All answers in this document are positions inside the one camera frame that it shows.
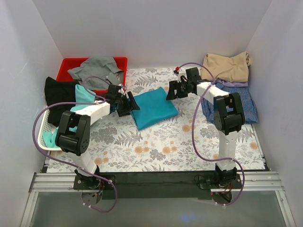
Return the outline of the teal blue t shirt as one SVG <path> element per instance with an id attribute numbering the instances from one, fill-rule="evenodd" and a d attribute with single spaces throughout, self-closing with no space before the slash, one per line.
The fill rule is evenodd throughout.
<path id="1" fill-rule="evenodd" d="M 131 115 L 138 130 L 178 115 L 178 110 L 170 100 L 166 100 L 166 96 L 165 90 L 160 87 L 134 97 L 140 110 L 133 110 Z"/>

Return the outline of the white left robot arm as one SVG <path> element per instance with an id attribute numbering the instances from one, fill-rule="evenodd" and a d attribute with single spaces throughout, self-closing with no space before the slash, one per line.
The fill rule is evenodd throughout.
<path id="1" fill-rule="evenodd" d="M 98 188 L 101 183 L 98 166 L 87 151 L 91 125 L 113 112 L 122 117 L 140 110 L 132 92 L 124 94 L 121 90 L 121 86 L 109 85 L 104 100 L 96 100 L 76 112 L 65 111 L 61 116 L 55 144 L 70 155 L 77 166 L 76 174 L 85 176 L 84 183 L 90 189 Z"/>

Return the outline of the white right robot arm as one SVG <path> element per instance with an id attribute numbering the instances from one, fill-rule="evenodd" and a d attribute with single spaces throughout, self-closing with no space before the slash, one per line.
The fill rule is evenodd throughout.
<path id="1" fill-rule="evenodd" d="M 236 179 L 237 175 L 236 139 L 245 123 L 241 97 L 238 93 L 228 93 L 217 88 L 214 81 L 201 79 L 197 67 L 183 72 L 179 69 L 176 67 L 174 70 L 178 78 L 169 82 L 166 99 L 181 99 L 192 93 L 200 97 L 199 101 L 205 99 L 213 105 L 214 125 L 219 133 L 219 157 L 203 158 L 196 149 L 194 132 L 192 132 L 192 143 L 194 151 L 200 158 L 215 162 L 214 182 L 218 187 L 225 188 Z"/>

